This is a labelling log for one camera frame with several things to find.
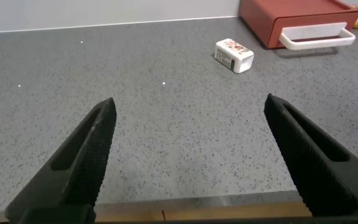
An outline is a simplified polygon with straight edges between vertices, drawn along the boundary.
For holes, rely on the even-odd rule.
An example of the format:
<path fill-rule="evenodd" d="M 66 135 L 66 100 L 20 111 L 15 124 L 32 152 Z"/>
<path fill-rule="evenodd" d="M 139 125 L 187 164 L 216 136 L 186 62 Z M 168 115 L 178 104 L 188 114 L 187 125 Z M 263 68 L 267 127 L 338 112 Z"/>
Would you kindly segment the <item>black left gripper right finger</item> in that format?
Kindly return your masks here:
<path fill-rule="evenodd" d="M 268 94 L 264 114 L 310 212 L 358 215 L 358 157 L 282 98 Z"/>

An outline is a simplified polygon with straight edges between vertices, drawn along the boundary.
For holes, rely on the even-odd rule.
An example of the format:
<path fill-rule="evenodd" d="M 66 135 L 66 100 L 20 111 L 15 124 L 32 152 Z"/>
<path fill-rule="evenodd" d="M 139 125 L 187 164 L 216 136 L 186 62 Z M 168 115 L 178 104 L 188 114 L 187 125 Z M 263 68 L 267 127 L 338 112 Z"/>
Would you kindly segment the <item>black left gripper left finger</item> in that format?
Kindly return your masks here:
<path fill-rule="evenodd" d="M 116 118 L 112 98 L 93 107 L 7 206 L 9 223 L 94 223 Z"/>

